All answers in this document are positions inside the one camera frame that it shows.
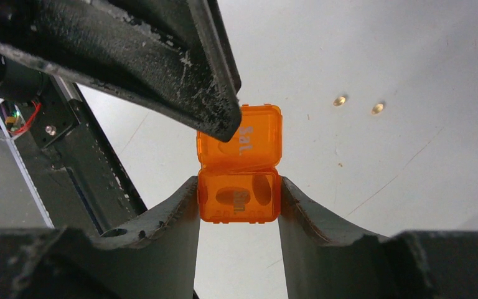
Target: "pill compartment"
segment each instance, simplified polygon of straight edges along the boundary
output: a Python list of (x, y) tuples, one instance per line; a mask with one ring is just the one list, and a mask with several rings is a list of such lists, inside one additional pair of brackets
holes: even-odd
[(207, 222), (271, 222), (281, 209), (281, 177), (274, 168), (227, 174), (203, 169), (197, 189)]
[(229, 142), (197, 133), (197, 156), (203, 168), (249, 171), (275, 167), (282, 153), (283, 117), (274, 105), (241, 107), (242, 121)]

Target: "red wire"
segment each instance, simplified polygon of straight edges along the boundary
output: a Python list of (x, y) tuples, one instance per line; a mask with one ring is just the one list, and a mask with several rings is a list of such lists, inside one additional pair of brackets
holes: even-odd
[(26, 132), (30, 129), (30, 127), (32, 126), (32, 123), (35, 120), (35, 116), (39, 113), (39, 110), (41, 109), (41, 103), (36, 104), (34, 101), (32, 101), (32, 104), (34, 104), (34, 107), (35, 107), (34, 112), (30, 116), (30, 118), (25, 122), (25, 124), (22, 127), (20, 127), (19, 129), (11, 132), (12, 134), (18, 135), (18, 134), (24, 133), (24, 132)]

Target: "orange plastic container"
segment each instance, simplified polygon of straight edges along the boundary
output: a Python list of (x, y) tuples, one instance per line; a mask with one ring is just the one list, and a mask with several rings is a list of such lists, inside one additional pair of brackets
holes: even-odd
[(273, 168), (281, 160), (283, 117), (274, 105), (241, 107), (241, 125), (229, 142), (197, 132), (197, 156), (203, 168), (248, 171)]
[(213, 223), (265, 223), (281, 211), (281, 177), (275, 169), (252, 173), (199, 173), (202, 220)]
[(274, 105), (241, 107), (241, 125), (221, 142), (197, 133), (200, 217), (214, 223), (274, 221), (281, 210), (283, 117)]

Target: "silver screw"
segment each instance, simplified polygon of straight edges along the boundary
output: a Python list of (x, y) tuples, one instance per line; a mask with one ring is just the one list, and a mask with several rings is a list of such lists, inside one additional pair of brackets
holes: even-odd
[(56, 135), (56, 127), (46, 126), (45, 127), (45, 132), (47, 132), (47, 134), (50, 135), (50, 136), (54, 136), (54, 135)]

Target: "cable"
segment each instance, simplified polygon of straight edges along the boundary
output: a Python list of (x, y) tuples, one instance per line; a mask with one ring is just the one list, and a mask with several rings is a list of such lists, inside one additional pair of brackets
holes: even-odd
[(15, 130), (13, 132), (10, 132), (10, 133), (12, 133), (14, 135), (19, 135), (19, 134), (24, 133), (24, 132), (26, 132), (30, 129), (30, 127), (32, 126), (32, 123), (35, 120), (35, 116), (39, 113), (39, 110), (41, 109), (41, 103), (37, 104), (36, 102), (32, 101), (32, 104), (34, 104), (35, 110), (32, 113), (32, 115), (30, 116), (30, 118), (25, 122), (25, 124), (22, 127), (20, 127), (19, 129)]

